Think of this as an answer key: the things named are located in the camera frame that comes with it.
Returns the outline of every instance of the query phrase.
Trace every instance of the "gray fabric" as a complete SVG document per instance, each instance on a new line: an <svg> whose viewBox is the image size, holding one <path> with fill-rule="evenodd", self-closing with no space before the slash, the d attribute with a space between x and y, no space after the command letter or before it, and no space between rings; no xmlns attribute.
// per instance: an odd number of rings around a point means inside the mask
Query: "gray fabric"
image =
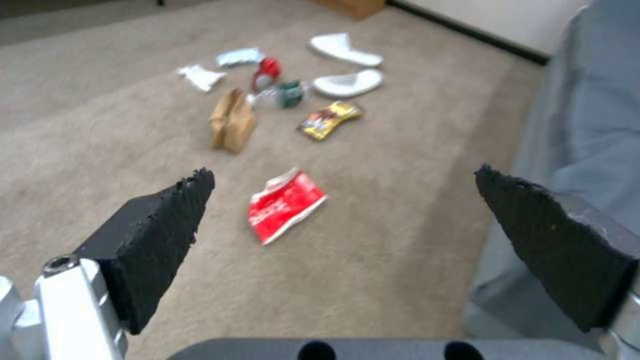
<svg viewBox="0 0 640 360"><path fill-rule="evenodd" d="M550 187L640 234L640 2L600 1L578 20L566 163Z"/></svg>
<svg viewBox="0 0 640 360"><path fill-rule="evenodd" d="M640 1L601 0L570 24L548 66L512 173L578 195L640 234ZM479 337L596 348L562 315L494 224L465 327Z"/></svg>

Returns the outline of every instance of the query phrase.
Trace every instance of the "white slipper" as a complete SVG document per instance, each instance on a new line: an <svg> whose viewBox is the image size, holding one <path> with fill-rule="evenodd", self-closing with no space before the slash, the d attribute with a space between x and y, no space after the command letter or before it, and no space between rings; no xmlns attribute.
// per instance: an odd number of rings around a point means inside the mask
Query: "white slipper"
<svg viewBox="0 0 640 360"><path fill-rule="evenodd" d="M323 76L313 80L313 87L333 97L352 97L369 92L382 84L382 73L367 69L354 74Z"/></svg>
<svg viewBox="0 0 640 360"><path fill-rule="evenodd" d="M309 45L320 53L362 66L376 67L382 64L382 56L351 48L347 33L318 35L311 38Z"/></svg>

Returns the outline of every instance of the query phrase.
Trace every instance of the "red chip bag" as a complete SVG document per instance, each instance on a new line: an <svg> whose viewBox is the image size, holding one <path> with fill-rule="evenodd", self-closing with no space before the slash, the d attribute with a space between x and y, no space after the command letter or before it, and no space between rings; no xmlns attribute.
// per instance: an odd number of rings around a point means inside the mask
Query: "red chip bag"
<svg viewBox="0 0 640 360"><path fill-rule="evenodd" d="M263 245L275 241L326 200L326 195L298 170L267 181L264 190L251 196L248 220Z"/></svg>

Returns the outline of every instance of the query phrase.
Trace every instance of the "brown paper bag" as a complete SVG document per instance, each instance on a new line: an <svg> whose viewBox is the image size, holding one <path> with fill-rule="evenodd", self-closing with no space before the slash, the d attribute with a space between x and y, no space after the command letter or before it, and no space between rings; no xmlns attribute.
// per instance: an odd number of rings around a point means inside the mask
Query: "brown paper bag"
<svg viewBox="0 0 640 360"><path fill-rule="evenodd" d="M240 152L255 129L255 115L244 92L234 89L220 99L209 118L212 147Z"/></svg>

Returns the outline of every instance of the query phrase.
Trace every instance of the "white wall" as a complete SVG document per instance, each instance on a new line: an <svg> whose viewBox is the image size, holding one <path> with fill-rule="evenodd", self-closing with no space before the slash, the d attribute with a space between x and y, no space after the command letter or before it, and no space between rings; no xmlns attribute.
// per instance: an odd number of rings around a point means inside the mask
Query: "white wall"
<svg viewBox="0 0 640 360"><path fill-rule="evenodd" d="M589 0L402 0L460 24L552 54L569 20Z"/></svg>

